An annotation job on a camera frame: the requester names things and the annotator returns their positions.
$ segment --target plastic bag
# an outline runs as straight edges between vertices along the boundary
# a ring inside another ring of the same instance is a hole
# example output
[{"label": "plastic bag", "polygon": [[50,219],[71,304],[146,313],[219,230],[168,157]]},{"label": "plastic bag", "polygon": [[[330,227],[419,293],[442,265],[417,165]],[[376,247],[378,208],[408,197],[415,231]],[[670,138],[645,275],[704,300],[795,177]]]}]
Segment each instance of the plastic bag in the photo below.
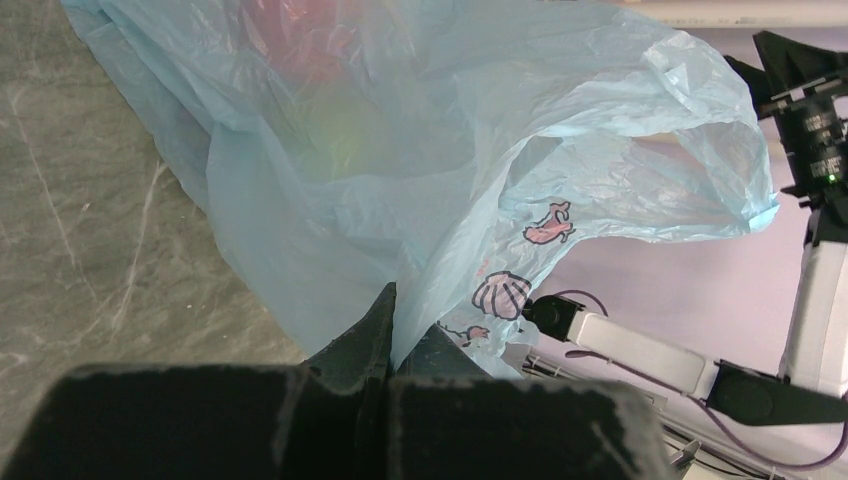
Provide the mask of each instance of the plastic bag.
[{"label": "plastic bag", "polygon": [[505,342],[538,335],[523,302],[576,242],[732,237],[776,212],[746,85],[614,6],[62,1],[307,353],[398,281],[396,364],[438,322],[508,375]]}]

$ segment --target marble surface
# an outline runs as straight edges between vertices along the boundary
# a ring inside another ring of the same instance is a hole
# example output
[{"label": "marble surface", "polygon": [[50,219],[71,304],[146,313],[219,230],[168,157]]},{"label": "marble surface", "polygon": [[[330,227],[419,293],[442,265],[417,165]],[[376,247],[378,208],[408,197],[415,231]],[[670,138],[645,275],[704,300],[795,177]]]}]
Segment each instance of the marble surface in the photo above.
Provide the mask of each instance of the marble surface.
[{"label": "marble surface", "polygon": [[77,365],[302,358],[58,0],[0,1],[0,468]]}]

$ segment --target purple cable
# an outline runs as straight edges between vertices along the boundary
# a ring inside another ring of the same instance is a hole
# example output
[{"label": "purple cable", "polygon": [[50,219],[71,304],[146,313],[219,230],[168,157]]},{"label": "purple cable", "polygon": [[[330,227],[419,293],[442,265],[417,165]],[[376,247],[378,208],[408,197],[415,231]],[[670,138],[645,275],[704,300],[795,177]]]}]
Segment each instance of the purple cable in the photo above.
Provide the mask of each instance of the purple cable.
[{"label": "purple cable", "polygon": [[564,295],[583,295],[584,297],[589,297],[593,302],[597,303],[598,306],[601,307],[601,313],[603,313],[605,317],[609,317],[609,312],[607,311],[607,307],[604,306],[604,302],[585,290],[563,290],[554,294],[555,297],[562,297]]},{"label": "purple cable", "polygon": [[[671,385],[669,385],[669,384],[667,384],[667,383],[665,383],[661,380],[657,380],[656,378],[651,377],[650,375],[646,375],[646,374],[639,372],[637,370],[634,370],[634,369],[632,369],[632,368],[630,368],[626,365],[622,365],[618,362],[612,361],[609,358],[607,358],[603,355],[600,355],[598,353],[589,352],[589,351],[585,351],[585,350],[575,350],[575,351],[567,352],[565,354],[565,358],[587,358],[587,357],[588,358],[597,358],[599,360],[603,360],[605,362],[612,363],[616,367],[619,367],[619,368],[621,368],[621,369],[623,369],[627,372],[630,372],[633,375],[636,375],[637,377],[639,377],[643,380],[647,380],[647,381],[649,381],[649,382],[651,382],[655,385],[659,385],[660,387],[671,390],[672,392],[675,392],[677,394],[685,395],[682,391],[672,387]],[[733,432],[730,431],[730,429],[727,427],[727,425],[725,425],[724,422],[722,422],[721,419],[718,418],[718,416],[715,413],[713,413],[712,410],[710,410],[709,408],[707,408],[706,405],[704,405],[704,402],[698,400],[697,398],[693,398],[689,395],[685,395],[685,396],[689,400],[692,400],[692,402],[695,403],[695,405],[697,405],[701,410],[703,410],[703,412],[707,415],[707,417],[709,417],[709,419],[712,420],[713,423],[715,423],[716,426],[719,429],[721,429],[721,431],[725,435],[727,435],[727,438],[729,438],[730,441],[732,441],[734,444],[736,444],[737,447],[741,448],[742,451],[744,451],[745,453],[747,453],[748,455],[750,455],[751,457],[753,457],[754,459],[756,459],[760,462],[767,463],[767,464],[770,464],[772,466],[782,468],[784,470],[794,470],[794,471],[798,471],[798,472],[819,470],[819,469],[824,468],[824,467],[832,464],[833,462],[839,460],[839,458],[842,457],[842,455],[845,453],[845,451],[848,450],[848,422],[845,422],[842,425],[842,437],[839,439],[839,444],[836,445],[836,448],[833,450],[833,452],[830,453],[830,455],[824,457],[823,459],[821,459],[817,462],[806,463],[806,464],[801,464],[801,465],[793,465],[793,464],[790,464],[790,463],[778,462],[776,460],[768,458],[765,455],[762,455],[762,454],[754,451],[751,447],[746,445],[745,442],[742,441],[742,439],[740,439],[739,437],[736,436],[736,434],[734,434]],[[846,393],[845,396],[842,397],[842,400],[848,400],[848,393]]]}]

